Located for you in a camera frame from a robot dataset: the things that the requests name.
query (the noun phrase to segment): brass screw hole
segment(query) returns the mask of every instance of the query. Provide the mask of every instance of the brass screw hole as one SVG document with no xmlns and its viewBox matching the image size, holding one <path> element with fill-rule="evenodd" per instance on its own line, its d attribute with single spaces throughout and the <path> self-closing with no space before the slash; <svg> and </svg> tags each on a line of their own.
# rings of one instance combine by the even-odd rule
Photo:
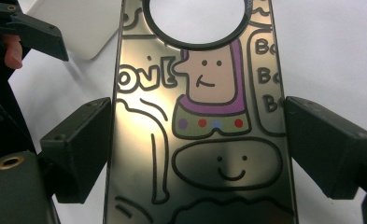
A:
<svg viewBox="0 0 367 224">
<path fill-rule="evenodd" d="M 15 11 L 17 8 L 14 6 L 7 7 L 8 11 Z"/>
<path fill-rule="evenodd" d="M 22 164 L 24 161 L 25 161 L 25 158 L 22 156 L 15 156 L 15 157 L 4 159 L 0 161 L 0 170 L 9 170 L 11 168 L 14 168 Z"/>
</svg>

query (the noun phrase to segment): circular camera cutout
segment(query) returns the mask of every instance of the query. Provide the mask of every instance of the circular camera cutout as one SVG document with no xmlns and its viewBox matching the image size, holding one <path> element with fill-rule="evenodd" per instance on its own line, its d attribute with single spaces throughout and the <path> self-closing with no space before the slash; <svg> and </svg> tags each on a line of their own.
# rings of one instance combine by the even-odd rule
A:
<svg viewBox="0 0 367 224">
<path fill-rule="evenodd" d="M 143 0 L 149 27 L 167 44 L 214 49 L 237 38 L 250 19 L 250 0 Z"/>
</svg>

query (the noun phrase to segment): hand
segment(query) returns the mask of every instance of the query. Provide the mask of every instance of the hand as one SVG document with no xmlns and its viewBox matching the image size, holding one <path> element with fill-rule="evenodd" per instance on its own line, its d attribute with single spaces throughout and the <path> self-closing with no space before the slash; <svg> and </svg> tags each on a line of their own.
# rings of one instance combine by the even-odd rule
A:
<svg viewBox="0 0 367 224">
<path fill-rule="evenodd" d="M 6 46 L 5 64 L 12 69 L 22 68 L 22 46 L 17 35 L 2 35 Z"/>
</svg>

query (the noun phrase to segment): doodle pattern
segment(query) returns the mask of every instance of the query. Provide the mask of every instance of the doodle pattern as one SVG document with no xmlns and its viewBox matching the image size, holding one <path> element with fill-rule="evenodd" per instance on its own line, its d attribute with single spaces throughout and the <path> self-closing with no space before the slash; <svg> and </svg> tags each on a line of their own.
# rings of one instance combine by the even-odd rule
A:
<svg viewBox="0 0 367 224">
<path fill-rule="evenodd" d="M 297 223 L 270 1 L 204 50 L 150 29 L 148 1 L 123 1 L 106 223 Z"/>
</svg>

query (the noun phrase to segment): smiley face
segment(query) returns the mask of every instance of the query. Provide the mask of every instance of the smiley face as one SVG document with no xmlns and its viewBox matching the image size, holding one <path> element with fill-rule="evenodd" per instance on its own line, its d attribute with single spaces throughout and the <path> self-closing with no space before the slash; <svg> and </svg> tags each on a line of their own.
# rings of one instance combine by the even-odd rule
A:
<svg viewBox="0 0 367 224">
<path fill-rule="evenodd" d="M 205 140 L 178 149 L 172 158 L 177 176 L 208 190 L 260 189 L 282 170 L 279 149 L 258 138 Z"/>
<path fill-rule="evenodd" d="M 243 156 L 243 157 L 242 157 L 242 160 L 243 160 L 243 161 L 247 161 L 247 156 Z M 219 162 L 222 162 L 222 161 L 223 161 L 223 158 L 222 158 L 221 156 L 218 156 L 218 161 L 219 161 Z M 223 173 L 222 168 L 221 168 L 221 167 L 219 167 L 219 168 L 218 168 L 218 173 L 219 173 L 220 177 L 221 177 L 221 178 L 223 178 L 223 179 L 225 179 L 225 180 L 228 180 L 228 181 L 237 181 L 237 180 L 242 179 L 242 178 L 245 176 L 245 174 L 247 173 L 247 171 L 244 169 L 244 170 L 242 170 L 242 171 L 239 173 L 239 175 L 236 175 L 236 176 L 230 176 L 230 175 L 225 175 L 225 174 Z"/>
<path fill-rule="evenodd" d="M 209 51 L 186 52 L 174 67 L 188 77 L 188 97 L 196 103 L 228 104 L 236 96 L 236 73 L 230 46 Z"/>
</svg>

